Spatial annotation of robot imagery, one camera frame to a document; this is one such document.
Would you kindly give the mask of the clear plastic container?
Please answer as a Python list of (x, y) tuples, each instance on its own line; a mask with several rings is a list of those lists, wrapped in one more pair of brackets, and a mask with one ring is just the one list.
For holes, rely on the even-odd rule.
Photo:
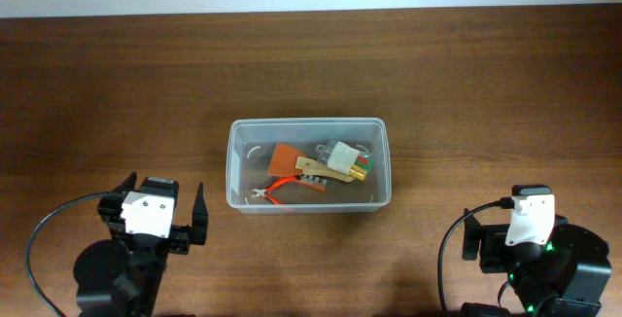
[(243, 214), (373, 212), (392, 197), (387, 129), (377, 118), (238, 120), (226, 200)]

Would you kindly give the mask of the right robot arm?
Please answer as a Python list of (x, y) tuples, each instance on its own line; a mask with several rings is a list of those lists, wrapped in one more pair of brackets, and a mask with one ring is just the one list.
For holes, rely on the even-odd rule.
[(485, 274), (503, 273), (501, 287), (519, 298), (527, 316), (596, 316), (612, 266), (608, 243), (561, 215), (543, 244), (507, 246), (508, 224), (464, 220), (462, 258)]

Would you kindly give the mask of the red handled pliers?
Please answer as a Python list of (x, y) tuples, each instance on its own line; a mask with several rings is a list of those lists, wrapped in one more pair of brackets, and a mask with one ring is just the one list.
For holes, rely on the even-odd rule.
[(251, 197), (252, 198), (262, 198), (264, 200), (267, 200), (267, 201), (271, 202), (274, 205), (281, 205), (281, 202), (277, 198), (275, 198), (272, 195), (272, 193), (274, 191), (278, 190), (279, 188), (281, 188), (282, 186), (285, 186), (285, 185), (291, 184), (291, 183), (297, 183), (299, 180), (300, 180), (299, 176), (289, 176), (289, 177), (280, 178), (277, 181), (275, 181), (273, 184), (268, 186), (267, 188), (252, 189), (251, 190)]

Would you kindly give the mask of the orange scraper wooden handle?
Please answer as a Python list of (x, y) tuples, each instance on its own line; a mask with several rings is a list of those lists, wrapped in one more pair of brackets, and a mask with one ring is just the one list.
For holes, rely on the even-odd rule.
[(354, 180), (353, 177), (333, 171), (326, 165), (309, 158), (299, 149), (284, 143), (276, 144), (267, 174), (274, 177), (314, 175), (346, 183)]

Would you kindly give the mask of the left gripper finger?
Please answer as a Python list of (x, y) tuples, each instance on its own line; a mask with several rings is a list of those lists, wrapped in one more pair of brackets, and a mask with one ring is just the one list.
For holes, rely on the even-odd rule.
[(117, 187), (115, 187), (112, 190), (112, 194), (119, 194), (119, 195), (124, 195), (127, 194), (129, 192), (132, 192), (135, 188), (135, 184), (137, 181), (137, 173), (136, 172), (131, 172), (122, 182), (120, 185), (118, 185)]
[(209, 214), (204, 198), (204, 184), (200, 183), (191, 216), (190, 242), (193, 245), (204, 245), (207, 239)]

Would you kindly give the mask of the orange socket bit rail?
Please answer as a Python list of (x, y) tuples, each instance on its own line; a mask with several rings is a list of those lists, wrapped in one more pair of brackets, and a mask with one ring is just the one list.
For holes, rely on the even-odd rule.
[(319, 192), (325, 192), (327, 190), (327, 184), (328, 184), (328, 180), (325, 178), (321, 178), (320, 176), (314, 176), (314, 175), (300, 175), (297, 178), (297, 182), (299, 184), (301, 184), (302, 186), (311, 188), (313, 190), (319, 191)]

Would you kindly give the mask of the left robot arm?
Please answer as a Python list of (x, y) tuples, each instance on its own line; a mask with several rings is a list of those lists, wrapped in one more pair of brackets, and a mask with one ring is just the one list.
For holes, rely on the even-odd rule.
[(89, 245), (74, 263), (82, 316), (151, 316), (168, 257), (204, 245), (208, 210), (204, 186), (196, 191), (191, 223), (173, 223), (179, 183), (131, 173), (101, 197), (97, 212), (111, 237)]

